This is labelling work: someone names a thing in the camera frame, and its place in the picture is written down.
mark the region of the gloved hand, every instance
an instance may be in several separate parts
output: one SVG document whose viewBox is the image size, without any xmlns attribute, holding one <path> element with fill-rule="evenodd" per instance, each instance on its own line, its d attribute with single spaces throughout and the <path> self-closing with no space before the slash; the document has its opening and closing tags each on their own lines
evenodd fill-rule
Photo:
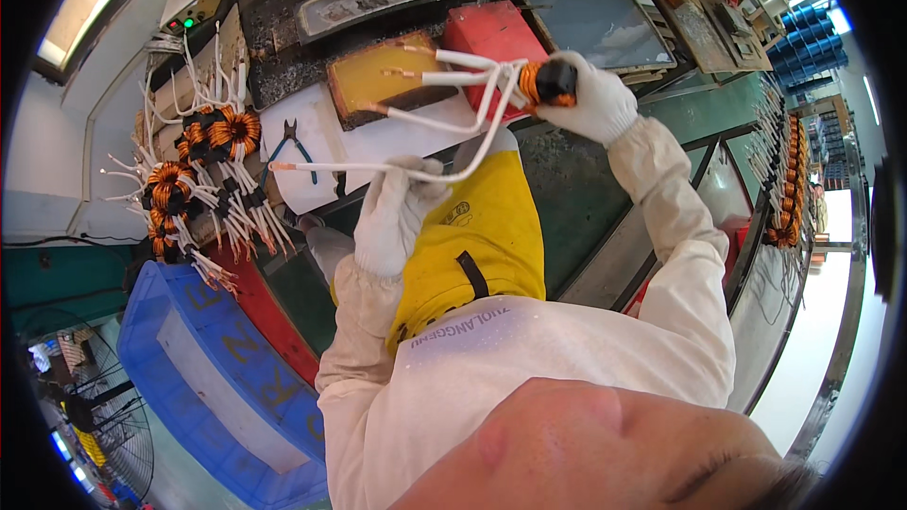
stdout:
<svg viewBox="0 0 907 510">
<path fill-rule="evenodd" d="M 444 165 L 434 159 L 402 155 L 387 160 L 411 170 L 440 175 Z M 362 202 L 362 211 L 353 238 L 356 264 L 366 272 L 391 278 L 413 255 L 415 237 L 422 221 L 451 194 L 447 184 L 411 180 L 403 171 L 375 174 Z"/>
<path fill-rule="evenodd" d="M 539 105 L 536 114 L 607 148 L 636 120 L 636 96 L 620 77 L 596 68 L 575 51 L 559 51 L 551 58 L 564 60 L 577 69 L 576 106 Z"/>
</svg>

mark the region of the blue-handled pliers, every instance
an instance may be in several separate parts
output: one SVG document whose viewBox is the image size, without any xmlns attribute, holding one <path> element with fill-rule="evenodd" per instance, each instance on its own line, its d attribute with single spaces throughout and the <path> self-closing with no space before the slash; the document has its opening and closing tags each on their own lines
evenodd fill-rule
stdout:
<svg viewBox="0 0 907 510">
<path fill-rule="evenodd" d="M 270 164 L 271 162 L 274 161 L 274 158 L 278 157 L 278 154 L 280 153 L 280 149 L 283 148 L 283 144 L 285 142 L 287 142 L 288 140 L 292 140 L 296 144 L 296 148 L 299 149 L 299 152 L 302 153 L 303 157 L 306 158 L 306 161 L 309 162 L 309 164 L 313 163 L 312 157 L 310 155 L 308 155 L 308 152 L 306 152 L 306 149 L 304 147 L 302 147 L 301 142 L 298 141 L 296 138 L 296 119 L 293 119 L 292 125 L 290 125 L 289 122 L 284 120 L 284 137 L 283 137 L 283 139 L 280 140 L 280 144 L 278 144 L 277 150 L 274 150 L 273 152 L 271 152 L 271 157 L 268 158 L 267 164 Z M 264 187 L 265 187 L 266 179 L 267 179 L 267 165 L 265 165 L 265 171 L 261 173 L 261 181 L 258 182 L 258 184 L 261 186 L 262 189 L 264 189 Z M 317 184 L 318 184 L 318 175 L 315 173 L 315 170 L 312 170 L 312 185 L 317 186 Z"/>
</svg>

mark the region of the workbench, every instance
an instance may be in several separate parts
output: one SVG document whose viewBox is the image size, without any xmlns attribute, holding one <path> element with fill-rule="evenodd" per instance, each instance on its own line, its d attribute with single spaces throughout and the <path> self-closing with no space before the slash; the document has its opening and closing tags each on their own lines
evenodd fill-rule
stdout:
<svg viewBox="0 0 907 510">
<path fill-rule="evenodd" d="M 706 75 L 732 74 L 730 77 L 716 80 L 717 86 L 727 84 L 748 72 L 772 70 L 768 56 L 755 37 L 748 40 L 752 46 L 753 56 L 746 59 L 741 56 L 734 45 L 734 40 L 714 14 L 714 8 L 723 1 L 698 0 L 697 4 L 694 0 L 687 0 L 679 8 L 674 8 L 668 0 L 652 0 L 663 17 L 663 22 L 670 28 L 683 52 L 688 54 L 688 58 L 678 60 L 677 67 L 666 73 L 662 80 L 639 88 L 636 91 L 638 98 L 661 91 L 691 76 L 696 69 Z"/>
</svg>

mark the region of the blue bin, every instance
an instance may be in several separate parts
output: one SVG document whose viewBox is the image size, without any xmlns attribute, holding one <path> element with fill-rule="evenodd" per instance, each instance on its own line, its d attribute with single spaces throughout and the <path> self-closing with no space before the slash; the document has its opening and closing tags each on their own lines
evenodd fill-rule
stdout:
<svg viewBox="0 0 907 510">
<path fill-rule="evenodd" d="M 199 362 L 216 368 L 214 374 L 223 377 L 219 381 L 229 385 L 223 397 L 238 396 L 245 403 L 232 404 L 237 411 L 257 414 L 257 425 L 286 441 L 281 445 L 298 449 L 302 462 L 297 467 L 280 474 L 241 445 L 158 342 L 165 322 L 168 330 L 176 327 L 195 339 L 198 346 L 191 345 L 201 351 Z M 244 503 L 257 510 L 281 510 L 327 497 L 317 393 L 278 356 L 233 297 L 210 289 L 191 266 L 142 266 L 123 315 L 117 353 L 170 433 Z"/>
<path fill-rule="evenodd" d="M 788 32 L 793 32 L 798 28 L 807 28 L 811 24 L 819 23 L 828 17 L 825 8 L 813 8 L 812 6 L 794 7 L 793 16 L 791 13 L 784 14 L 781 22 L 785 25 Z"/>
</svg>

